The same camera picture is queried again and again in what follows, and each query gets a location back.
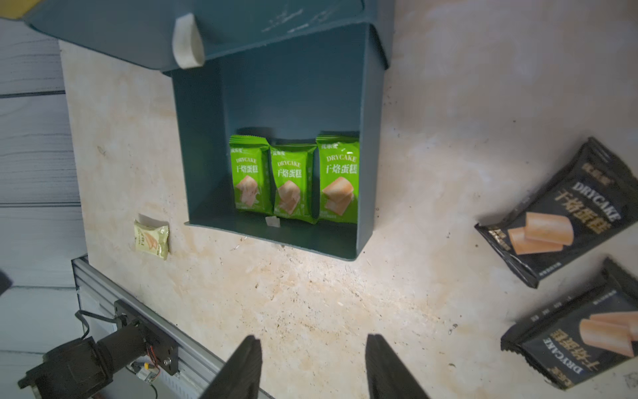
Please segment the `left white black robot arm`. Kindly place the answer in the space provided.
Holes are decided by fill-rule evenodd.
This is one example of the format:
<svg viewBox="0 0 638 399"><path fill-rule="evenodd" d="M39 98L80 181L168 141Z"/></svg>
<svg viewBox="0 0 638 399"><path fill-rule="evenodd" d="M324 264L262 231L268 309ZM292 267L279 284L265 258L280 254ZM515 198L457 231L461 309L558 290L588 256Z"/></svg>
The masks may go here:
<svg viewBox="0 0 638 399"><path fill-rule="evenodd" d="M149 316L117 301L111 318L85 310L76 312L85 328L88 318L116 325L116 331L99 340L85 332L43 355L43 363L18 381L36 398L90 398L107 387L121 370L151 385L161 373L178 372L179 346Z"/></svg>

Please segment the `black cookie packet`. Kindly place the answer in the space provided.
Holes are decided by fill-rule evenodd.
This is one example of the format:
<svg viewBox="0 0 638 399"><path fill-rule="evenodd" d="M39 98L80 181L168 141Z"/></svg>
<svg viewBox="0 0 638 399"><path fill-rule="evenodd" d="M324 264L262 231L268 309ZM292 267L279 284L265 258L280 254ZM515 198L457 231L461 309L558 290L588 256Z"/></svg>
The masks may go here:
<svg viewBox="0 0 638 399"><path fill-rule="evenodd" d="M528 287L637 221L637 179L590 137L571 161L497 224L477 224Z"/></svg>
<svg viewBox="0 0 638 399"><path fill-rule="evenodd" d="M500 340L566 391L637 357L637 277L606 258L581 288L519 319Z"/></svg>

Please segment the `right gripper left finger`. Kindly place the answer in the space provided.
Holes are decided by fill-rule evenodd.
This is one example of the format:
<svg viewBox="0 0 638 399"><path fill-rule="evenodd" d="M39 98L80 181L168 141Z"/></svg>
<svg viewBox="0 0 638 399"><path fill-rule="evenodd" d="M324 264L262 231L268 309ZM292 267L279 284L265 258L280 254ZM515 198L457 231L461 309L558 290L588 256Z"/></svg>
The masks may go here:
<svg viewBox="0 0 638 399"><path fill-rule="evenodd" d="M257 399L263 365L262 346L247 336L224 364L200 399Z"/></svg>

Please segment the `teal drawer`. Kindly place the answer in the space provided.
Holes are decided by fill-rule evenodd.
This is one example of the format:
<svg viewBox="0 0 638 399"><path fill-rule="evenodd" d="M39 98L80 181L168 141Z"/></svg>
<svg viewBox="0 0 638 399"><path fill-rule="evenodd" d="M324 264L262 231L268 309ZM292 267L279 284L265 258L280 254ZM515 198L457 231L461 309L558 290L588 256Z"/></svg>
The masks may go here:
<svg viewBox="0 0 638 399"><path fill-rule="evenodd" d="M174 30L194 20L211 60L303 35L371 25L386 58L393 1L41 1L22 20L31 29L156 71L179 68Z"/></svg>
<svg viewBox="0 0 638 399"><path fill-rule="evenodd" d="M356 23L172 71L187 224L356 259L386 67L375 27Z"/></svg>

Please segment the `teal bottom drawer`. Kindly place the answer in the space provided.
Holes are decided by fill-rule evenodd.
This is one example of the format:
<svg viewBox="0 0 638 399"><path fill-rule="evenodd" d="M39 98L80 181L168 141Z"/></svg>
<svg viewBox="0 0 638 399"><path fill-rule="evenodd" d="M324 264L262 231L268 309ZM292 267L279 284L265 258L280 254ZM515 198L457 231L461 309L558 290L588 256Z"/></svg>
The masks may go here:
<svg viewBox="0 0 638 399"><path fill-rule="evenodd" d="M386 58L393 1L41 1L22 20L31 29L156 71L179 68L174 30L194 20L211 60L303 35L371 25Z"/></svg>

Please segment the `pale yellow cookie packet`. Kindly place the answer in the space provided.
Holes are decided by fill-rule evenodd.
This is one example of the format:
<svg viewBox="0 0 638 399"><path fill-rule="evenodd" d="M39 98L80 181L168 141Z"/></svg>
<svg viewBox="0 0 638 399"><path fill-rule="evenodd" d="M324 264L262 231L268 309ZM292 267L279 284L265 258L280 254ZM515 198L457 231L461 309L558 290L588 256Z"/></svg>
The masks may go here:
<svg viewBox="0 0 638 399"><path fill-rule="evenodd" d="M134 242L136 251L153 254L166 260L169 255L169 226L164 224L159 227L151 227L136 220L134 222Z"/></svg>

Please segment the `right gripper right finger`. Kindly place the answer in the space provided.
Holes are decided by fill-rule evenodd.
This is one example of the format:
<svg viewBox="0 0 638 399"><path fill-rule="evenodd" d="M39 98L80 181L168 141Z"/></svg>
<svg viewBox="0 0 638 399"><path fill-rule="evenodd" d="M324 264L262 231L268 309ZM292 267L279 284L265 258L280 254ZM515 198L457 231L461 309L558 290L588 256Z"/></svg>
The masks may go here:
<svg viewBox="0 0 638 399"><path fill-rule="evenodd" d="M365 360L370 398L429 398L380 334L367 336Z"/></svg>

